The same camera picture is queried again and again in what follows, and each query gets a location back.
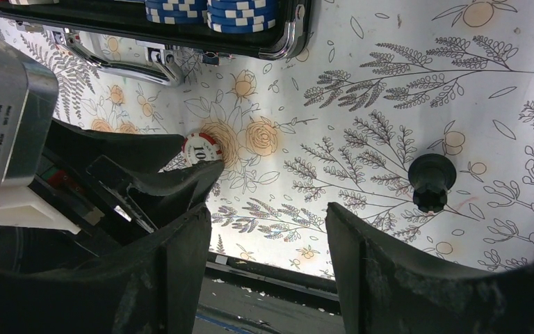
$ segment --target red and white poker chip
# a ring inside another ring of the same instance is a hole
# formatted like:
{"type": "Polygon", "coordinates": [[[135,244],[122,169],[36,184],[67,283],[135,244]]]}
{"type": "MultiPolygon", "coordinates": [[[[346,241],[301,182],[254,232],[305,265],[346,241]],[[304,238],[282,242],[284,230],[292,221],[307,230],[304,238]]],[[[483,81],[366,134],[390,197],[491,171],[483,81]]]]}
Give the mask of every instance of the red and white poker chip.
{"type": "Polygon", "coordinates": [[[183,143],[183,155],[187,166],[201,161],[222,160],[222,150],[218,143],[208,134],[193,132],[183,143]]]}

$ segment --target black case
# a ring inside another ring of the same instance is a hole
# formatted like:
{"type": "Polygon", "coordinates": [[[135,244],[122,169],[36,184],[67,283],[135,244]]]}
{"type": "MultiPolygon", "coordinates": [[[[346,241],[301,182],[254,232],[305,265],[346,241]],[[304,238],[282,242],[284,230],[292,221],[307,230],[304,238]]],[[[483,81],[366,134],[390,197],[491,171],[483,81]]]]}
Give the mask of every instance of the black case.
{"type": "Polygon", "coordinates": [[[293,58],[307,44],[312,0],[280,0],[276,26],[259,33],[226,34],[205,24],[169,25],[146,20],[143,3],[60,0],[58,4],[15,6],[0,2],[0,17],[19,24],[43,24],[133,38],[203,51],[265,60],[293,58]]]}

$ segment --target poker chip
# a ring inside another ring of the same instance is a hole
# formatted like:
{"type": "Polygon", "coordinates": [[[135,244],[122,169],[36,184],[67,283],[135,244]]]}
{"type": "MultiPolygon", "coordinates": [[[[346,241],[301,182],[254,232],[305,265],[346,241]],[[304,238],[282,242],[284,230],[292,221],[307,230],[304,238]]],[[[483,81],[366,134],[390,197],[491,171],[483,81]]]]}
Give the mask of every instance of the poker chip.
{"type": "Polygon", "coordinates": [[[223,24],[213,23],[208,20],[208,26],[213,31],[219,33],[258,33],[275,26],[275,20],[267,21],[261,24],[253,24],[252,26],[225,26],[223,24]]]}
{"type": "Polygon", "coordinates": [[[247,10],[263,7],[271,7],[277,5],[277,0],[247,0],[247,1],[222,1],[222,0],[207,0],[208,6],[218,9],[228,10],[247,10]]]}
{"type": "Polygon", "coordinates": [[[168,11],[199,11],[207,10],[208,3],[203,1],[199,3],[166,3],[166,2],[152,2],[146,0],[144,2],[146,8],[158,9],[158,10],[168,10],[168,11]]]}
{"type": "Polygon", "coordinates": [[[51,3],[58,3],[58,0],[9,0],[12,5],[47,5],[51,3]]]}
{"type": "Polygon", "coordinates": [[[194,132],[187,136],[182,150],[188,166],[201,161],[222,159],[222,150],[218,143],[210,135],[201,132],[194,132]]]}
{"type": "Polygon", "coordinates": [[[155,16],[146,15],[146,19],[153,23],[163,24],[200,24],[206,23],[206,17],[171,17],[171,16],[155,16]]]}
{"type": "Polygon", "coordinates": [[[271,21],[277,17],[277,13],[269,15],[255,16],[255,17],[240,17],[238,19],[228,19],[226,17],[219,17],[208,13],[208,20],[213,23],[222,24],[225,26],[252,26],[254,24],[261,24],[267,21],[271,21]]]}
{"type": "Polygon", "coordinates": [[[272,15],[278,10],[279,8],[277,6],[277,3],[273,6],[247,10],[225,10],[213,6],[208,6],[208,12],[210,12],[213,16],[225,17],[230,19],[236,19],[237,17],[256,17],[261,15],[272,15]]]}
{"type": "Polygon", "coordinates": [[[146,8],[146,13],[158,17],[207,17],[207,10],[161,10],[146,8]]]}

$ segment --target table surface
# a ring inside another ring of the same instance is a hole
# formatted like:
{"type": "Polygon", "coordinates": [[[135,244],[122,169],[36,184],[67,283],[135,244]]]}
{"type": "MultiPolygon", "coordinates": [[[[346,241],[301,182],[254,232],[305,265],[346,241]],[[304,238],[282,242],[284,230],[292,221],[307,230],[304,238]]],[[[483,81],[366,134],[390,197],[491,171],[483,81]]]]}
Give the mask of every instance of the table surface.
{"type": "MultiPolygon", "coordinates": [[[[323,223],[340,202],[449,261],[489,271],[534,261],[534,1],[314,3],[298,57],[212,67],[184,50],[178,88],[97,72],[4,19],[0,38],[54,71],[65,122],[220,142],[211,251],[334,279],[323,223]],[[458,170],[434,215],[411,203],[406,179],[428,152],[458,170]]],[[[81,37],[109,59],[144,61],[133,40],[81,37]]]]}

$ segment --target blue poker chip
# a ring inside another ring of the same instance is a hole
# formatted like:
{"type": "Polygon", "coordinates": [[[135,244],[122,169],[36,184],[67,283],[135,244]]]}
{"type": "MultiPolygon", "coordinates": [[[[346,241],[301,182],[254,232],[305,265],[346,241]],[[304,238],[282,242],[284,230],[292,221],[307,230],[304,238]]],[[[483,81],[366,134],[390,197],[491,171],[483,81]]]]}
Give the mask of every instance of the blue poker chip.
{"type": "Polygon", "coordinates": [[[145,2],[158,2],[158,3],[187,3],[190,5],[207,3],[207,0],[145,0],[145,2]]]}
{"type": "Polygon", "coordinates": [[[279,10],[277,4],[269,7],[247,10],[225,10],[213,6],[208,6],[208,12],[214,16],[236,19],[237,17],[255,17],[261,15],[273,15],[279,10]]]}
{"type": "Polygon", "coordinates": [[[195,11],[208,9],[208,3],[205,1],[199,3],[163,3],[146,0],[144,4],[147,8],[161,10],[195,11]]]}
{"type": "Polygon", "coordinates": [[[150,22],[163,24],[200,24],[206,23],[207,21],[205,17],[162,17],[155,15],[146,15],[146,19],[148,19],[150,22]]]}
{"type": "Polygon", "coordinates": [[[207,17],[207,10],[162,10],[162,9],[153,9],[146,8],[146,13],[152,16],[160,17],[207,17]]]}
{"type": "Polygon", "coordinates": [[[208,26],[213,31],[219,33],[258,33],[275,26],[275,20],[267,21],[261,24],[253,24],[252,26],[224,26],[222,24],[213,23],[208,19],[208,26]]]}
{"type": "Polygon", "coordinates": [[[255,24],[265,23],[277,17],[277,13],[269,15],[255,16],[255,17],[240,17],[237,19],[227,19],[226,17],[219,17],[208,13],[208,20],[213,23],[222,24],[223,26],[252,26],[255,24]]]}
{"type": "Polygon", "coordinates": [[[208,0],[208,6],[212,6],[217,9],[227,9],[227,10],[247,10],[247,9],[257,9],[263,7],[276,6],[278,0],[247,0],[247,1],[237,1],[237,2],[228,2],[222,0],[208,0]]]}

